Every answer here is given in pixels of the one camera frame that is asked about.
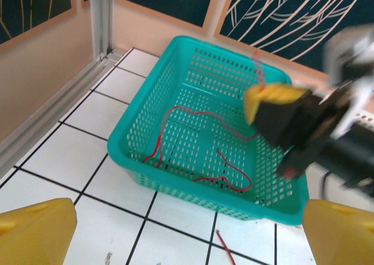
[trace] yellow object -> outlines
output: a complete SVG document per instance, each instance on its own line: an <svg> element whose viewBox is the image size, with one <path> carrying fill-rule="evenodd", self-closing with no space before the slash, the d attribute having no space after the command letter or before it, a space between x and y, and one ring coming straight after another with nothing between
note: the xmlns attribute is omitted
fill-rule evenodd
<svg viewBox="0 0 374 265"><path fill-rule="evenodd" d="M293 87L288 84L275 83L270 85L255 85L244 93L244 114L248 124L252 124L261 102L273 104L293 103L302 97L307 89Z"/></svg>
<svg viewBox="0 0 374 265"><path fill-rule="evenodd" d="M303 226L318 265L374 264L374 213L309 200Z"/></svg>
<svg viewBox="0 0 374 265"><path fill-rule="evenodd" d="M0 264L61 265L76 226L68 198L0 214Z"/></svg>

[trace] black grout line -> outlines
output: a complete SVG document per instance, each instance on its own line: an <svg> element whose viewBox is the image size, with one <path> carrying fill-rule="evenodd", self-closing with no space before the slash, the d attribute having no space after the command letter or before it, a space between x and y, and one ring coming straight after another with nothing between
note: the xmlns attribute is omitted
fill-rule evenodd
<svg viewBox="0 0 374 265"><path fill-rule="evenodd" d="M98 202L100 202L100 203L106 204L106 205L108 205L108 206L110 206L110 207L116 208L117 210L124 211L124 212L127 212L128 214L132 214L132 215L135 215L136 217L139 217L139 218L143 218L143 219L144 219L144 216L142 216L142 215L140 215L140 214L137 214L136 212L133 212L133 211L127 210L127 209L125 209L125 208L119 207L118 205L114 205L114 204L112 204L112 203L110 203L110 202L108 202L108 201L105 201L105 200L103 200L103 199L97 198L97 197L92 196L92 195L90 195L90 194L84 193L83 196L88 197L88 198L91 198L91 199L93 199L93 200L95 200L95 201L98 201Z"/></svg>
<svg viewBox="0 0 374 265"><path fill-rule="evenodd" d="M223 250L225 250L225 248L224 248L223 246L216 245L215 243L213 244L213 246L214 246L214 247L217 247L217 248L219 248L219 249L223 249ZM256 262L256 263L258 263L258 264L261 264L261 265L269 265L268 263L265 263L265 262L259 261L259 260L255 259L255 258L249 257L249 256L247 256L247 255L244 255L244 254L240 253L240 252L236 252L236 251L231 250L231 249L230 249L230 252L231 252L232 254L234 254L234 255L240 256L240 257L242 257L242 258L244 258L244 259L247 259L247 260L250 260L250 261Z"/></svg>
<svg viewBox="0 0 374 265"><path fill-rule="evenodd" d="M129 73L131 73L131 74L135 74L135 75L137 75L137 76L140 76L140 77L143 77L143 78L147 78L147 77L144 76L144 75L137 74L136 72L129 71L128 69L125 69L125 68L122 68L122 67L117 67L117 68L122 69L123 71L127 71L127 72L129 72Z"/></svg>
<svg viewBox="0 0 374 265"><path fill-rule="evenodd" d="M147 218L147 221L149 221L149 222L153 222L153 223L155 223L155 224L157 224L157 225L159 225L159 226L162 226L162 227L167 228L167 229L169 229L169 230L173 230L174 232L177 232L177 233L182 234L182 235L184 235L184 236L190 237L190 238L192 238L192 239L199 240L200 242L203 242L203 243L209 243L207 240L204 240L204 239L202 239L202 238L200 238L200 237L197 237L197 236L195 236L195 235L193 235L193 234L189 234L189 233L184 232L184 231L182 231L182 230L176 229L176 228L171 227L171 226L169 226L169 225L167 225L167 224L163 224L162 222L158 222L158 221L153 220L153 219L151 219L151 218Z"/></svg>
<svg viewBox="0 0 374 265"><path fill-rule="evenodd" d="M104 161L105 161L105 159L107 157L108 157L108 153L105 154L105 156L103 157L103 159L100 161L98 167L95 169L95 171L93 172L92 176L89 178L89 180L87 181L86 185L83 187L82 191L79 193L77 199L75 199L74 205L76 205L77 202L79 201L79 199L82 197L84 191L86 191L87 187L89 186L89 184L91 183L91 181L94 179L94 177L98 173L99 169L101 168L101 166L103 165L103 163L104 163Z"/></svg>
<svg viewBox="0 0 374 265"><path fill-rule="evenodd" d="M214 238L214 231L216 230L217 217L218 217L218 212L216 212L214 214L214 220L213 220L213 225L212 225L212 232L210 233L210 240L209 240L208 251L206 253L205 265L209 264L210 251L212 250L212 244L213 244L213 238Z"/></svg>
<svg viewBox="0 0 374 265"><path fill-rule="evenodd" d="M152 209L152 206L153 206L154 200L156 199L156 196L157 196L157 192L155 192L154 195L153 195L152 201L151 201L151 203L150 203L150 206L148 207L148 210L147 210L147 213L146 213L146 215L145 215L145 217L144 217L143 223L141 224L141 227L140 227L140 229L139 229L138 235L136 236L136 239L135 239L135 241L134 241L134 245L133 245L133 247L131 248L131 252L130 252L130 254L129 254L129 257L127 258L126 265L129 265L129 264L130 264L131 258L132 258L133 255L134 255L135 248L136 248L136 246L137 246L137 244L138 244L138 241L139 241L139 239L140 239L140 235L141 235L141 233L142 233L142 231L143 231L143 229L144 229L144 226L146 225L147 218L148 218L148 216L149 216L149 214L150 214L150 212L151 212L151 209Z"/></svg>
<svg viewBox="0 0 374 265"><path fill-rule="evenodd" d="M14 175L16 174L16 172L18 172L18 170L19 170L19 168L16 168L16 170L10 176L8 176L8 178L6 180L4 180L3 183L0 184L0 189L1 189L1 187L3 187L5 185L5 183L7 183L8 181L10 181L10 179L12 177L14 177Z"/></svg>
<svg viewBox="0 0 374 265"><path fill-rule="evenodd" d="M41 144L38 145L38 147L33 151L31 152L31 154L21 163L21 165L19 165L20 167L22 167L38 150L39 148L41 148L41 146L43 144L46 143L47 140L49 140L49 138L62 126L62 123L60 123L59 125L57 125L57 127L41 142Z"/></svg>
<svg viewBox="0 0 374 265"><path fill-rule="evenodd" d="M127 56L130 55L130 53L131 53L132 51L134 51L134 48L131 48L131 49L130 49L130 50L129 50L125 55L123 55L123 58L120 59L120 60L118 61L118 63L115 65L115 68L117 68L118 65L119 65L121 62L123 62L123 60L126 59Z"/></svg>
<svg viewBox="0 0 374 265"><path fill-rule="evenodd" d="M92 89L89 90L89 93L88 95L75 107L75 109L64 119L62 120L62 122L65 122L83 103L84 101L87 100L88 97L90 97L90 95L101 85L101 83L103 83L106 78L109 77L109 75L112 74L112 72L118 67L118 65L124 60L126 59L126 57L133 51L134 49L132 48L126 55L124 55L124 57L122 58L122 60L117 64L115 65L106 75L105 77Z"/></svg>
<svg viewBox="0 0 374 265"><path fill-rule="evenodd" d="M274 265L277 264L277 259L278 259L278 254L277 254L277 227L276 227L276 223L274 223Z"/></svg>
<svg viewBox="0 0 374 265"><path fill-rule="evenodd" d="M89 134L89 135L91 135L91 136L93 136L93 137L99 138L100 140L108 141L106 138L100 137L99 135L95 135L95 134L93 134L93 133L91 133L91 132L88 132L88 131L85 131L85 130L83 130L83 129L80 129L80 128L76 127L76 126L70 125L70 124L65 123L65 122L61 122L61 123L64 124L65 126L68 126L68 127L70 127L70 128L76 129L76 130L78 130L78 131L80 131L80 132L83 132L83 133Z"/></svg>
<svg viewBox="0 0 374 265"><path fill-rule="evenodd" d="M30 174L30 175L36 176L36 177L38 177L39 179L44 179L44 180L46 180L46 181L48 181L48 182L50 182L50 183L54 183L54 184L56 184L56 185L58 185L58 186L61 186L61 187L66 188L66 189L69 189L69 190L71 190L71 191L74 191L74 192L77 192L77 193L80 192L78 189L72 188L72 187L67 186L67 185L65 185L65 184L63 184L63 183L57 182L57 181L55 181L55 180L53 180L53 179L49 179L48 177L38 175L37 173L31 172L30 170L26 170L26 169L24 169L24 168L19 168L19 170L21 170L21 171L23 171L23 172L25 172L25 173L28 173L28 174Z"/></svg>
<svg viewBox="0 0 374 265"><path fill-rule="evenodd" d="M127 105L129 105L129 103L126 103L126 102L124 102L124 101L122 101L122 100L120 100L120 99L117 99L117 98L115 98L115 97L112 97L112 96L109 96L109 95L107 95L107 94L104 94L104 93L102 93L102 92L99 92L99 91L94 91L96 94L100 94L100 95L102 95L102 96L104 96L104 97L108 97L108 98L110 98L110 99L112 99L112 100L116 100L117 102L120 102L120 103L124 103L124 104L127 104Z"/></svg>

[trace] basket rim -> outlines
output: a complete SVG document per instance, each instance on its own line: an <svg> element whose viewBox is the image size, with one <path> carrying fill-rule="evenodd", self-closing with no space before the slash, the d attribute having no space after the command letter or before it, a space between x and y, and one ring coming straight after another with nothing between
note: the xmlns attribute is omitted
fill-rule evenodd
<svg viewBox="0 0 374 265"><path fill-rule="evenodd" d="M123 139L124 135L128 132L129 127L131 126L130 120L133 120L136 115L138 115L138 105L143 104L144 101L144 92L149 93L155 83L158 81L158 73L163 69L164 65L167 63L169 56L174 52L175 47L181 41L193 41L198 44L204 44L207 47L213 48L217 51L224 51L225 53L233 53L235 56L240 56L244 59L251 59L241 54L234 53L225 48L216 46L214 44L206 43L197 39L193 39L188 36L177 36L175 37L160 57L155 67L150 72L148 78L144 81L138 93L135 95L133 101L130 103L125 113L122 115L121 119L117 123L115 129L111 133L107 147L109 156L112 160L119 166L130 170L131 172L138 173L144 176L147 176L150 180L169 188L184 192L186 194L191 194L189 190L194 190L194 194L197 198L202 200L210 201L218 206L232 208L233 210L243 212L254 218L267 218L276 222L280 222L286 225L300 225L302 223L302 216L304 213L304 206L309 199L308 189L304 188L307 186L306 176L301 177L297 184L299 185L299 200L300 200L300 210L294 214L287 214L278 210L268 208L256 204L254 202L247 201L243 198L233 196L231 194L221 192L217 189L210 188L204 184L199 184L191 180L187 180L183 177L177 176L172 173L157 169L155 167L146 165L144 163L135 161L134 159L128 158L126 155L123 155L120 149L120 140ZM288 75L286 75L282 70L274 68L267 65L268 67L277 70L283 73L286 83L291 83L291 80Z"/></svg>

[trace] metal frame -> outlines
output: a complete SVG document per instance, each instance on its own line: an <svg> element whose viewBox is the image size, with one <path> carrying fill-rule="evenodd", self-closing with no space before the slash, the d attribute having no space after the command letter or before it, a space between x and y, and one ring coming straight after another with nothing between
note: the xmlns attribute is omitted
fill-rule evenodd
<svg viewBox="0 0 374 265"><path fill-rule="evenodd" d="M113 0L90 0L93 54L103 60L112 50Z"/></svg>
<svg viewBox="0 0 374 265"><path fill-rule="evenodd" d="M112 52L113 0L90 0L93 61L11 135L0 142L0 178L58 122L119 59Z"/></svg>

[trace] floor tile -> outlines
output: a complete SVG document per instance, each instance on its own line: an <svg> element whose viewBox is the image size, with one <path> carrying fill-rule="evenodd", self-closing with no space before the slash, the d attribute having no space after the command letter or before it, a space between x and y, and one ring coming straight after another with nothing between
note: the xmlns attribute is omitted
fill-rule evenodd
<svg viewBox="0 0 374 265"><path fill-rule="evenodd" d="M312 164L306 171L309 197L311 199L321 198L321 180L327 170L317 164ZM360 208L362 210L374 211L374 201L361 193L359 190L347 189L344 181L336 175L330 175L326 181L326 197L329 201Z"/></svg>
<svg viewBox="0 0 374 265"><path fill-rule="evenodd" d="M72 111L74 110L74 109L76 109L78 106L79 106L79 104L89 95L91 93L91 91L89 91L89 92L87 92L86 94L84 94L84 96L82 97L82 98L80 98L80 100L79 101L77 101L77 103L72 107L72 108L70 108L69 109L69 111L68 112L66 112L66 114L64 115L64 116L62 116L61 118L60 118L60 121L62 122L62 121L64 121L68 116L69 116L69 114L70 113L72 113Z"/></svg>
<svg viewBox="0 0 374 265"><path fill-rule="evenodd" d="M58 124L55 124L48 132L45 134L38 142L16 163L16 166L20 166L26 159L35 151L35 149L58 127Z"/></svg>
<svg viewBox="0 0 374 265"><path fill-rule="evenodd" d="M145 215L154 191L135 183L128 172L107 157L86 193L119 207Z"/></svg>
<svg viewBox="0 0 374 265"><path fill-rule="evenodd" d="M123 61L123 59L126 58L128 56L128 54L131 53L133 50L134 50L134 48L131 48L127 51L124 51L123 55L116 54L116 55L120 56L120 58L118 59L118 62L115 64L115 66L119 65Z"/></svg>
<svg viewBox="0 0 374 265"><path fill-rule="evenodd" d="M126 109L124 103L92 93L65 123L108 139Z"/></svg>
<svg viewBox="0 0 374 265"><path fill-rule="evenodd" d="M266 219L240 221L218 214L216 229L220 230L229 249L254 259L274 264L274 223ZM213 242L221 245L216 234Z"/></svg>
<svg viewBox="0 0 374 265"><path fill-rule="evenodd" d="M134 49L118 66L147 77L157 61L158 57Z"/></svg>
<svg viewBox="0 0 374 265"><path fill-rule="evenodd" d="M257 262L250 261L236 254L232 254L236 265L258 265ZM212 246L209 256L209 265L232 265L227 252Z"/></svg>
<svg viewBox="0 0 374 265"><path fill-rule="evenodd" d="M0 185L6 181L6 179L11 176L11 174L15 171L15 168L10 169L3 177L0 177Z"/></svg>
<svg viewBox="0 0 374 265"><path fill-rule="evenodd" d="M116 68L96 91L130 103L144 81L141 76Z"/></svg>
<svg viewBox="0 0 374 265"><path fill-rule="evenodd" d="M278 265L315 265L303 228L277 225Z"/></svg>
<svg viewBox="0 0 374 265"><path fill-rule="evenodd" d="M111 67L110 70L108 70L106 72L106 74L103 75L103 77L101 77L95 84L93 87L91 87L91 90L94 90L103 80L105 80L109 74L111 74L113 72L115 67Z"/></svg>
<svg viewBox="0 0 374 265"><path fill-rule="evenodd" d="M147 222L130 265L205 264L208 244Z"/></svg>
<svg viewBox="0 0 374 265"><path fill-rule="evenodd" d="M214 211L158 193L149 218L209 240L212 233Z"/></svg>
<svg viewBox="0 0 374 265"><path fill-rule="evenodd" d="M81 190L106 151L106 141L62 125L24 168Z"/></svg>
<svg viewBox="0 0 374 265"><path fill-rule="evenodd" d="M55 198L70 198L74 201L77 197L78 193L74 191L18 171L0 189L0 213Z"/></svg>
<svg viewBox="0 0 374 265"><path fill-rule="evenodd" d="M124 265L143 222L141 218L82 197L78 225L64 265Z"/></svg>

